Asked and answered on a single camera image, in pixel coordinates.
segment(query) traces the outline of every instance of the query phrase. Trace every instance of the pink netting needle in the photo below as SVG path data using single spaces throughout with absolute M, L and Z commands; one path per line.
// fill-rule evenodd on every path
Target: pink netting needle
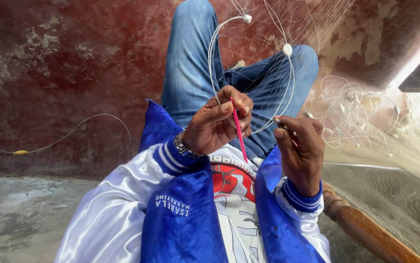
M 236 108 L 234 107 L 233 97 L 230 97 L 230 100 L 231 100 L 231 103 L 233 103 L 234 123 L 236 124 L 237 137 L 239 138 L 239 144 L 241 144 L 242 156 L 244 157 L 244 160 L 246 161 L 246 163 L 248 163 L 247 156 L 246 156 L 246 148 L 244 148 L 244 142 L 242 142 L 241 125 L 239 125 L 239 120 L 237 118 Z

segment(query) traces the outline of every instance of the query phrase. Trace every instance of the blue and white jacket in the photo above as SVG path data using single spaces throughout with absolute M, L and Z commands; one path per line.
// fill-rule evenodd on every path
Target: blue and white jacket
M 139 154 L 90 190 L 73 216 L 56 263 L 227 263 L 208 158 L 183 158 L 183 129 L 149 100 Z M 269 263 L 330 262 L 317 218 L 321 191 L 301 196 L 280 180 L 275 147 L 259 167 L 255 204 Z M 170 207 L 156 205 L 165 198 Z

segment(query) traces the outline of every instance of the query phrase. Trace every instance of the person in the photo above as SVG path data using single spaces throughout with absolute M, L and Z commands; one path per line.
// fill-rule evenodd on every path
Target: person
M 317 56 L 297 45 L 292 69 L 277 52 L 225 71 L 216 44 L 209 75 L 208 44 L 217 26 L 207 0 L 178 6 L 162 107 L 149 101 L 139 154 L 83 197 L 56 263 L 330 262 L 329 242 L 317 225 L 324 205 L 323 126 L 293 118 L 317 76 Z M 251 134 L 275 107 L 286 105 L 266 102 L 276 86 L 288 86 L 289 70 L 296 89 L 286 116 L 275 117 L 286 129 L 272 124 Z M 233 109 L 248 163 L 232 125 Z

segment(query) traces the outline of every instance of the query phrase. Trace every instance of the jeans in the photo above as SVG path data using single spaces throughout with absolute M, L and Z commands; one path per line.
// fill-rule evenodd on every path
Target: jeans
M 283 115 L 295 117 L 309 94 L 318 73 L 318 58 L 315 51 L 305 45 L 293 47 L 291 62 L 283 52 L 263 59 L 250 66 L 224 70 L 218 42 L 213 52 L 212 74 L 208 71 L 210 39 L 218 27 L 217 16 L 207 0 L 186 0 L 173 16 L 171 35 L 166 55 L 166 72 L 161 104 L 173 120 L 186 128 L 194 114 L 214 96 L 213 81 L 218 91 L 231 85 L 247 93 L 254 102 L 252 131 L 261 128 L 272 119 L 278 106 L 280 113 L 292 99 Z M 288 86 L 283 100 L 283 93 Z M 266 158 L 276 144 L 273 130 L 276 124 L 244 138 L 248 159 Z M 240 148 L 238 139 L 230 142 Z

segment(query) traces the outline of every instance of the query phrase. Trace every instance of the hand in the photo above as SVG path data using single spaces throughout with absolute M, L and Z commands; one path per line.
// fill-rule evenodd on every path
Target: hand
M 233 109 L 239 110 L 237 118 L 241 125 L 243 138 L 249 136 L 251 131 L 251 111 L 254 107 L 252 100 L 239 92 L 235 87 L 225 86 L 218 93 L 221 105 L 215 97 L 197 111 L 187 126 L 181 141 L 192 151 L 208 155 L 237 137 L 233 126 Z
M 325 142 L 320 137 L 324 126 L 309 118 L 294 119 L 275 116 L 288 129 L 274 131 L 278 147 L 282 153 L 284 174 L 293 182 L 300 194 L 313 197 L 319 192 L 320 174 L 324 163 Z M 291 136 L 296 132 L 298 147 Z

